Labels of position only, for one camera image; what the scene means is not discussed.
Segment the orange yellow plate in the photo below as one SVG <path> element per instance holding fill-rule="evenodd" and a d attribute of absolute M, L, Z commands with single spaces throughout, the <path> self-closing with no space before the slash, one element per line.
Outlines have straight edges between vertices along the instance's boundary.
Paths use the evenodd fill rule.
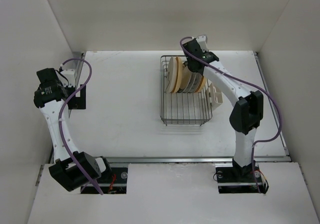
<path fill-rule="evenodd" d="M 206 82 L 207 82 L 207 79 L 204 76 L 201 76 L 198 86 L 195 89 L 194 93 L 199 93 L 204 88 Z"/>

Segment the tan yellow plate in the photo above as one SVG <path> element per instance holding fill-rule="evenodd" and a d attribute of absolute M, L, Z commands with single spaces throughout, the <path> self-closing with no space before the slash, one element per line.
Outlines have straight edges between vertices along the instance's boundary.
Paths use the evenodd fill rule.
<path fill-rule="evenodd" d="M 173 93 L 177 93 L 180 89 L 182 78 L 183 78 L 183 62 L 180 57 L 175 57 L 176 63 L 177 63 L 177 76 L 176 76 L 176 83 L 173 90 Z"/>

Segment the white blue-rimmed plate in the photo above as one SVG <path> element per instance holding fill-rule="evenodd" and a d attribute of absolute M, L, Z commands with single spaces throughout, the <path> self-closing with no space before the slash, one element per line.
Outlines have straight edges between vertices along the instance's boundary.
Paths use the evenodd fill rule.
<path fill-rule="evenodd" d="M 195 83 L 196 77 L 197 77 L 197 73 L 196 72 L 191 72 L 188 84 L 187 84 L 186 88 L 183 91 L 184 93 L 190 93 L 191 92 L 191 90 L 193 89 L 193 85 Z"/>

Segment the white black-patterned plate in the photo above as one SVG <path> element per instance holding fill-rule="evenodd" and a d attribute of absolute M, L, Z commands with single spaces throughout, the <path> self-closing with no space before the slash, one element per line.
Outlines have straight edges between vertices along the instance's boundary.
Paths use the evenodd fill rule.
<path fill-rule="evenodd" d="M 198 89 L 198 86 L 201 83 L 202 75 L 200 73 L 194 73 L 194 81 L 193 84 L 189 90 L 189 93 L 195 93 Z"/>

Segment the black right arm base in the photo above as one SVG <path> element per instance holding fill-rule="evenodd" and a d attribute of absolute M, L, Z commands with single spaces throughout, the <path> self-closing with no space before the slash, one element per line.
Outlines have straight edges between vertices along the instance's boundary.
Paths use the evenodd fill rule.
<path fill-rule="evenodd" d="M 269 183 L 256 166 L 254 175 L 252 170 L 244 176 L 236 176 L 236 170 L 232 166 L 217 166 L 213 178 L 217 181 L 219 194 L 266 194 Z"/>

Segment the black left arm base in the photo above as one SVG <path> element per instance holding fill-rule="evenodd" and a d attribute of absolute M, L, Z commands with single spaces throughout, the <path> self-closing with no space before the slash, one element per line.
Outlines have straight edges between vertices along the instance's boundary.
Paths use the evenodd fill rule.
<path fill-rule="evenodd" d="M 127 193 L 128 166 L 114 166 L 112 173 L 103 173 L 97 180 L 103 194 L 122 195 Z"/>

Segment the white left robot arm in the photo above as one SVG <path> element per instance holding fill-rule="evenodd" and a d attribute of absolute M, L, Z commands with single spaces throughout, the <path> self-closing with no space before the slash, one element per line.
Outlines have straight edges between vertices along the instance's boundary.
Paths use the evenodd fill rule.
<path fill-rule="evenodd" d="M 71 192 L 91 183 L 101 193 L 98 185 L 111 179 L 112 169 L 104 157 L 93 157 L 80 151 L 69 130 L 69 97 L 54 68 L 36 72 L 40 81 L 34 92 L 34 104 L 45 117 L 53 145 L 53 162 L 49 167 L 51 177 Z"/>

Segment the metal wire dish rack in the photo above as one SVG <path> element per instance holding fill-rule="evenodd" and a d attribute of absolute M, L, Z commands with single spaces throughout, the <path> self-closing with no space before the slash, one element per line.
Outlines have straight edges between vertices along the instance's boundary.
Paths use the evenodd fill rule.
<path fill-rule="evenodd" d="M 213 109 L 210 98 L 206 94 L 207 82 L 200 92 L 170 93 L 167 92 L 167 80 L 170 55 L 160 57 L 159 116 L 167 125 L 199 125 L 210 121 Z"/>

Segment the cream white plate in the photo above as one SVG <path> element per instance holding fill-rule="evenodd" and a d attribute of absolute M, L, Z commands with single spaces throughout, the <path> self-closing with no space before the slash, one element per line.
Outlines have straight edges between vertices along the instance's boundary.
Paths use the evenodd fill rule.
<path fill-rule="evenodd" d="M 178 62 L 174 56 L 172 56 L 169 60 L 167 66 L 167 88 L 166 91 L 168 93 L 172 93 L 175 89 L 176 82 L 178 76 Z"/>

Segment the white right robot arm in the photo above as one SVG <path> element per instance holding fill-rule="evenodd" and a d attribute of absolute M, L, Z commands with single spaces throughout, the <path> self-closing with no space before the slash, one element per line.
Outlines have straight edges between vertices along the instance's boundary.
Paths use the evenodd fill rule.
<path fill-rule="evenodd" d="M 211 81 L 233 107 L 229 122 L 235 131 L 235 154 L 231 169 L 234 182 L 251 183 L 255 178 L 252 151 L 257 128 L 263 118 L 263 94 L 259 90 L 252 91 L 235 80 L 220 59 L 208 50 L 206 39 L 189 39 L 180 44 L 187 58 L 188 69 Z"/>

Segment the beige plate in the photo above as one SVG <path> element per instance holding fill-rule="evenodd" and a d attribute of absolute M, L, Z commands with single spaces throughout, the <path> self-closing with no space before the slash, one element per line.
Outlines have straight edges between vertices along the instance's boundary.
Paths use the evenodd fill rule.
<path fill-rule="evenodd" d="M 182 93 L 186 89 L 186 87 L 190 82 L 191 75 L 192 75 L 191 71 L 188 68 L 188 62 L 185 61 L 182 64 L 182 79 L 181 79 L 180 87 L 178 89 L 178 93 Z"/>

